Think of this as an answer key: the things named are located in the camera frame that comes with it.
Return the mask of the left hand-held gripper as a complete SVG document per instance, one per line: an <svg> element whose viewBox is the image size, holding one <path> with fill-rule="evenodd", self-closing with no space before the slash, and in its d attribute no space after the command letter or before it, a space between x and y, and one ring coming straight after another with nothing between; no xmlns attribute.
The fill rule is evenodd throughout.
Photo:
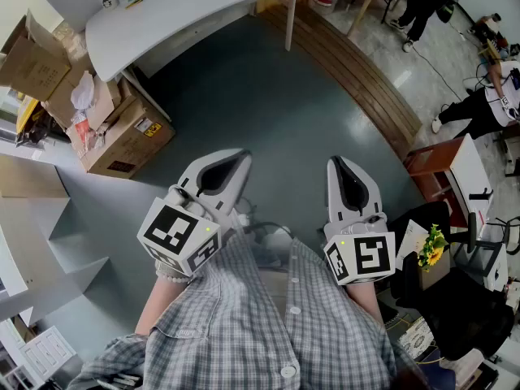
<svg viewBox="0 0 520 390"><path fill-rule="evenodd" d="M218 150L193 161L178 185L149 208L137 233L146 252L188 277L194 275L223 247L251 165L247 149Z"/></svg>

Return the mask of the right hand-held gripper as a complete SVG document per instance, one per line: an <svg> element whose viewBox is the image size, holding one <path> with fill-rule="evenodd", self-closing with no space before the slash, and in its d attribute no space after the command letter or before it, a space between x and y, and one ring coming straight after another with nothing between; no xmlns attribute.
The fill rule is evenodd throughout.
<svg viewBox="0 0 520 390"><path fill-rule="evenodd" d="M395 233L387 228L378 185L356 163L332 156L327 162L330 221L324 253L339 285L375 282L396 270Z"/></svg>

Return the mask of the beige wristband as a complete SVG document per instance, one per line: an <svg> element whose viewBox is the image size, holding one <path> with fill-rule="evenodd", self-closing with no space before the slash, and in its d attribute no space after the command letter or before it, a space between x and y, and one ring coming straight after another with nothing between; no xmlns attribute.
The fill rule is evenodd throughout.
<svg viewBox="0 0 520 390"><path fill-rule="evenodd" d="M181 271L168 266L166 263L159 260L155 261L155 269L157 276L171 277L171 278L188 278L189 276Z"/></svg>

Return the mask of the person's white shoe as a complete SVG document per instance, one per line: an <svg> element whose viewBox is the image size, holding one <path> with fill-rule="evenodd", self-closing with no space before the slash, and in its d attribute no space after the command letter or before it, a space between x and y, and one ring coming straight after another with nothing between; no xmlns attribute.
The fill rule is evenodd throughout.
<svg viewBox="0 0 520 390"><path fill-rule="evenodd" d="M261 222L244 227L244 233L260 269L288 269L293 235L286 227L277 223Z"/></svg>

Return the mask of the curved wooden platform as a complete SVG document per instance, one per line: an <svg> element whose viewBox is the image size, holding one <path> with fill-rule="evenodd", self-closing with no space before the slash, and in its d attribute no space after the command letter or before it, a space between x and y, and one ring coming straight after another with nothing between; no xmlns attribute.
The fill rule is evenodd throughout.
<svg viewBox="0 0 520 390"><path fill-rule="evenodd" d="M269 85L300 137L328 153L367 149L405 159L422 124L382 71L344 34L298 4L290 51L276 46Z"/></svg>

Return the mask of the person's right forearm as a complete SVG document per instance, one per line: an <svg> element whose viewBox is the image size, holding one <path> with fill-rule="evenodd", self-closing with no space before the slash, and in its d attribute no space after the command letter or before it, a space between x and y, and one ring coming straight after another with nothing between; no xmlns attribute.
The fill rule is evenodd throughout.
<svg viewBox="0 0 520 390"><path fill-rule="evenodd" d="M346 291L349 297L361 306L373 319L384 325L377 297L375 286L372 282L347 284Z"/></svg>

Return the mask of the white table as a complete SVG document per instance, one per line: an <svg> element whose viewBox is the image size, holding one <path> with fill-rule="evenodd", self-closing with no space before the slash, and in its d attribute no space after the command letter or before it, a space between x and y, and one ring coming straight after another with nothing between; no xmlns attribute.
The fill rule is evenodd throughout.
<svg viewBox="0 0 520 390"><path fill-rule="evenodd" d="M256 0L143 0L128 9L101 10L86 24L89 57L97 75L111 80L180 30L250 1Z"/></svg>

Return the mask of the white paper sheet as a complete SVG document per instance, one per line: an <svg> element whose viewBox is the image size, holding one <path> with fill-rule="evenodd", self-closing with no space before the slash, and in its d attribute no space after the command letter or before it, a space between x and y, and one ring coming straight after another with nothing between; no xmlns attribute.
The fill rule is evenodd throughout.
<svg viewBox="0 0 520 390"><path fill-rule="evenodd" d="M412 219L408 222L405 235L396 256L396 269L403 270L404 259L411 253L418 254L429 237L429 231L415 223Z"/></svg>

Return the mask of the black office chair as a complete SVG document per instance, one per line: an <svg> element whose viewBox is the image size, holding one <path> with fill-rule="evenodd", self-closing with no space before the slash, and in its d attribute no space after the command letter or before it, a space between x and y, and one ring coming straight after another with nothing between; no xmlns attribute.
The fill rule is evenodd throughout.
<svg viewBox="0 0 520 390"><path fill-rule="evenodd" d="M491 357L509 337L513 309L504 294L492 292L458 267L451 266L432 286L421 289L418 259L409 254L403 268L390 278L396 304L417 310L448 360L462 358L472 349Z"/></svg>

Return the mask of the red-brown cabinet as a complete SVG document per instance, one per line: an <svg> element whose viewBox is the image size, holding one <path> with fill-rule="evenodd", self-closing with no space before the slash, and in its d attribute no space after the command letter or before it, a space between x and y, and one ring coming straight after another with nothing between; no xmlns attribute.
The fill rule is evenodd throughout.
<svg viewBox="0 0 520 390"><path fill-rule="evenodd" d="M404 164L427 202L448 205L453 227L467 228L473 213L477 234L482 234L493 188L469 135L416 149Z"/></svg>

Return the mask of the white plastic bag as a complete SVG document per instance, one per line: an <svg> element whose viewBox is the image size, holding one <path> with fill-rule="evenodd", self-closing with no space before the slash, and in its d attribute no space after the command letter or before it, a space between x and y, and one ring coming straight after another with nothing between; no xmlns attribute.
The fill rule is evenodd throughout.
<svg viewBox="0 0 520 390"><path fill-rule="evenodd" d="M86 111L94 104L93 76L85 71L79 84L71 92L71 103L77 111Z"/></svg>

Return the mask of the yellow sunflower bouquet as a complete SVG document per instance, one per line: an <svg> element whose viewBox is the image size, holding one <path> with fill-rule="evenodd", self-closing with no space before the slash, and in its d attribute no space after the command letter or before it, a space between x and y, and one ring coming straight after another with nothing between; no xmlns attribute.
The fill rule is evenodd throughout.
<svg viewBox="0 0 520 390"><path fill-rule="evenodd" d="M431 226L428 237L418 252L418 266L429 271L442 257L444 249L449 245L437 224Z"/></svg>

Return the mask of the grey plaid shirt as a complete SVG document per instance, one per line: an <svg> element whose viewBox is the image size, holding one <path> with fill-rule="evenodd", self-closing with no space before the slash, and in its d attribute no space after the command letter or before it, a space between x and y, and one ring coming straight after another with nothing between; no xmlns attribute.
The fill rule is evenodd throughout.
<svg viewBox="0 0 520 390"><path fill-rule="evenodd" d="M286 310L238 232L165 309L149 335L111 341L69 385L141 373L142 390L389 390L414 362L299 240Z"/></svg>

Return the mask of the large labelled cardboard box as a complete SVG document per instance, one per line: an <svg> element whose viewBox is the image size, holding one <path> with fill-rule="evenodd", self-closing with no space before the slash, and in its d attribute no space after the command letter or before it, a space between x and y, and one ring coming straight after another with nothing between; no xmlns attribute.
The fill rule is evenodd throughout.
<svg viewBox="0 0 520 390"><path fill-rule="evenodd" d="M89 174L132 178L175 135L173 127L143 97L138 97L102 135L84 136L72 125L71 145Z"/></svg>

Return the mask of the person's left forearm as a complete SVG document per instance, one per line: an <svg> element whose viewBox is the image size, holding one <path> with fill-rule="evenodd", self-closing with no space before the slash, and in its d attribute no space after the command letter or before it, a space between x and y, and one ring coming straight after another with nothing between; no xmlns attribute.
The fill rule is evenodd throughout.
<svg viewBox="0 0 520 390"><path fill-rule="evenodd" d="M186 289L187 281L173 282L159 276L136 325L135 333L147 336L169 305Z"/></svg>

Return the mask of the white stepped shelf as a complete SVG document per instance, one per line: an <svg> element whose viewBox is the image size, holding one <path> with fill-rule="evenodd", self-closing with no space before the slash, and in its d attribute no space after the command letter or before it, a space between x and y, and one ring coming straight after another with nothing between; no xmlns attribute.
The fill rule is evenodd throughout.
<svg viewBox="0 0 520 390"><path fill-rule="evenodd" d="M0 197L0 323L19 315L28 326L84 294L109 258L66 272L32 216L28 200Z"/></svg>

